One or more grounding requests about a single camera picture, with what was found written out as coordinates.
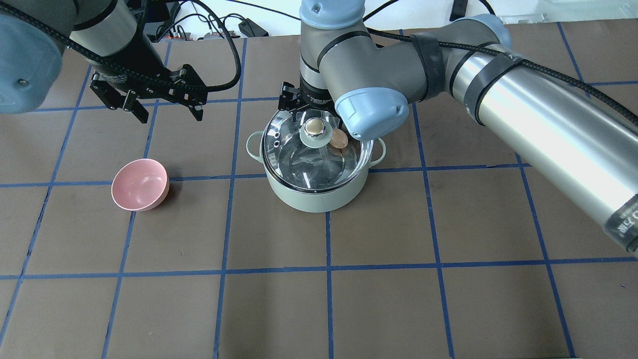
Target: pot handle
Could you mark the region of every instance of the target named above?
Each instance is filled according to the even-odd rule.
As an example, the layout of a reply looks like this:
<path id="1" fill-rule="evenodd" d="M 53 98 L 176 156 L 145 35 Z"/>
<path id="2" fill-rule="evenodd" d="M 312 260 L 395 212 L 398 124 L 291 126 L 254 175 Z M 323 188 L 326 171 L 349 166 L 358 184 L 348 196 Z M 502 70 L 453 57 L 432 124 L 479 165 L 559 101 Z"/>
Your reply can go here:
<path id="1" fill-rule="evenodd" d="M 259 137 L 260 139 L 263 136 L 263 131 L 257 131 L 255 133 L 253 133 L 252 135 L 248 136 L 248 140 L 246 141 L 246 152 L 248 152 L 248 155 L 250 157 L 253 158 L 253 160 L 259 162 L 259 163 L 263 163 L 262 160 L 262 146 L 261 144 L 259 145 L 259 156 L 255 155 L 254 153 L 250 152 L 250 144 L 255 140 L 255 138 Z"/>
<path id="2" fill-rule="evenodd" d="M 379 144 L 383 149 L 383 153 L 381 153 L 381 157 L 379 157 L 379 159 L 370 162 L 370 167 L 380 164 L 381 161 L 383 161 L 383 159 L 385 158 L 385 142 L 381 138 L 378 138 L 376 140 L 379 141 Z"/>

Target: blue joint cap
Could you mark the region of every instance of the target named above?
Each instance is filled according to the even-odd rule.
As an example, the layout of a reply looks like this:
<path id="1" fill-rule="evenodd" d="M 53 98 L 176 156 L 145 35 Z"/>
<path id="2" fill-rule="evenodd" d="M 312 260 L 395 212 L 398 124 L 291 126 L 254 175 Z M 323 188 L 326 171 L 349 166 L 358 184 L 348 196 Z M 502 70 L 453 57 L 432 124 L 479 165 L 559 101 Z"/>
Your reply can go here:
<path id="1" fill-rule="evenodd" d="M 505 45 L 510 49 L 512 48 L 512 37 L 510 36 L 510 31 L 503 25 L 503 22 L 498 17 L 488 13 L 483 13 L 472 17 L 462 17 L 456 21 L 461 20 L 476 20 L 482 23 L 492 30 L 502 45 Z"/>
<path id="2" fill-rule="evenodd" d="M 62 69 L 62 55 L 47 35 L 0 14 L 0 113 L 33 111 Z"/>
<path id="3" fill-rule="evenodd" d="M 341 95 L 334 106 L 350 135 L 360 141 L 396 130 L 410 113 L 405 96 L 389 88 L 356 89 Z"/>
<path id="4" fill-rule="evenodd" d="M 317 29 L 336 30 L 356 24 L 365 11 L 363 0 L 302 0 L 299 17 Z"/>

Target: black strap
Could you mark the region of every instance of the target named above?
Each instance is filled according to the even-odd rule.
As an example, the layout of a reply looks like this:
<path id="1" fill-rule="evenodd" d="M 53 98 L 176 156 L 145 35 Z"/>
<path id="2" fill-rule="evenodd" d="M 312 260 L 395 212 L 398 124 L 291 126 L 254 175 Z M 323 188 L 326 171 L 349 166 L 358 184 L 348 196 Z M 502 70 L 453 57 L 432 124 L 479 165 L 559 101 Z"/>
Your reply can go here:
<path id="1" fill-rule="evenodd" d="M 492 61 L 485 65 L 485 67 L 474 76 L 474 79 L 465 91 L 463 105 L 465 105 L 465 109 L 479 125 L 485 126 L 479 119 L 478 109 L 487 90 L 491 88 L 498 79 L 518 66 L 522 60 L 524 60 L 524 58 L 520 55 L 511 52 L 502 52 L 494 57 Z"/>
<path id="2" fill-rule="evenodd" d="M 480 45 L 477 45 L 477 46 L 478 47 L 486 47 L 486 46 L 494 45 L 495 43 L 498 43 L 498 42 L 496 42 L 496 41 L 488 41 L 488 42 L 484 42 L 484 43 L 482 43 Z M 448 84 L 448 90 L 450 92 L 450 95 L 452 95 L 452 97 L 454 97 L 454 80 L 456 80 L 456 75 L 459 73 L 459 70 L 463 67 L 463 65 L 465 65 L 465 61 L 467 61 L 474 54 L 476 54 L 476 51 L 468 51 L 468 53 L 465 54 L 461 58 L 459 63 L 456 64 L 456 67 L 454 68 L 454 71 L 452 71 L 452 75 L 450 76 L 450 83 Z"/>
<path id="3" fill-rule="evenodd" d="M 429 33 L 410 35 L 412 45 L 419 54 L 423 71 L 426 74 L 426 91 L 419 101 L 432 98 L 443 91 L 445 83 L 445 68 L 443 67 L 443 52 L 438 45 L 438 39 Z"/>
<path id="4" fill-rule="evenodd" d="M 345 33 L 339 37 L 337 37 L 336 39 L 332 40 L 331 42 L 328 43 L 328 45 L 326 45 L 323 50 L 321 50 L 321 52 L 319 53 L 319 56 L 317 57 L 317 67 L 319 67 L 319 64 L 321 63 L 321 60 L 323 59 L 323 57 L 328 53 L 328 51 L 330 51 L 331 48 L 335 47 L 337 44 L 349 39 L 349 38 L 353 38 L 353 37 L 357 37 L 357 36 L 367 36 L 369 38 L 372 38 L 372 36 L 370 36 L 369 33 L 367 33 L 366 31 L 351 31 L 349 33 Z"/>

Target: lid rim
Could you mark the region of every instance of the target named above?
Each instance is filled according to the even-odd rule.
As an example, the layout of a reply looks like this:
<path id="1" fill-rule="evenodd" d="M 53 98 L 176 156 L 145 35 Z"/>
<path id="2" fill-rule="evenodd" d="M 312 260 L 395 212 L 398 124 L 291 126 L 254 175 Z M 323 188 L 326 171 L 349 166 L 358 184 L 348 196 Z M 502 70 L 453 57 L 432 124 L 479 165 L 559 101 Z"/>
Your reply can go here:
<path id="1" fill-rule="evenodd" d="M 327 188 L 321 188 L 321 189 L 310 189 L 310 188 L 304 188 L 304 187 L 298 187 L 288 181 L 286 181 L 285 179 L 283 179 L 277 172 L 275 172 L 270 160 L 267 158 L 267 148 L 266 148 L 266 138 L 267 138 L 267 134 L 268 134 L 268 130 L 271 128 L 272 122 L 279 117 L 279 114 L 281 114 L 281 112 L 287 112 L 287 111 L 277 111 L 275 112 L 275 115 L 273 115 L 273 117 L 271 118 L 271 120 L 266 124 L 266 127 L 263 131 L 263 135 L 262 135 L 262 140 L 260 143 L 261 146 L 261 152 L 262 152 L 262 160 L 263 160 L 263 165 L 264 168 L 266 169 L 266 171 L 268 172 L 270 177 L 273 177 L 279 184 L 285 186 L 286 188 L 296 191 L 296 192 L 300 192 L 300 193 L 304 193 L 304 194 L 323 194 L 323 193 L 327 193 L 327 192 L 331 192 L 334 190 L 338 190 L 340 188 L 343 188 L 345 185 L 349 184 L 351 181 L 353 181 L 355 178 L 357 178 L 359 176 L 359 174 L 361 172 L 363 172 L 364 170 L 367 169 L 368 164 L 370 163 L 370 160 L 372 158 L 372 151 L 367 151 L 365 154 L 363 153 L 363 151 L 361 151 L 362 156 L 364 155 L 365 158 L 360 158 L 360 162 L 363 162 L 364 165 L 362 165 L 358 171 L 351 173 L 350 177 L 347 178 L 346 180 L 344 180 L 341 183 L 336 183 L 333 184 L 331 187 L 327 187 Z M 364 143 L 369 144 L 370 147 L 373 146 L 374 140 L 369 140 L 369 141 L 358 141 L 361 143 L 361 145 L 363 146 Z"/>

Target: glass lid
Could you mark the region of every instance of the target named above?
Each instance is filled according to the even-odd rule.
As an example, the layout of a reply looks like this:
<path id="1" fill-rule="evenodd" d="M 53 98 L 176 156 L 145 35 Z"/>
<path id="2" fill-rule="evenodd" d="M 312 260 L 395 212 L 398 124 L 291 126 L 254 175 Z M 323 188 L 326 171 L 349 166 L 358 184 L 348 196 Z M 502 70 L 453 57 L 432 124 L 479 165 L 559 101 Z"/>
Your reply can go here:
<path id="1" fill-rule="evenodd" d="M 334 147 L 329 141 L 335 134 L 343 136 L 340 125 L 341 119 L 327 111 L 278 111 L 263 135 L 266 168 L 280 183 L 301 192 L 326 192 L 348 183 L 369 162 L 373 142 L 348 135 L 344 148 Z"/>

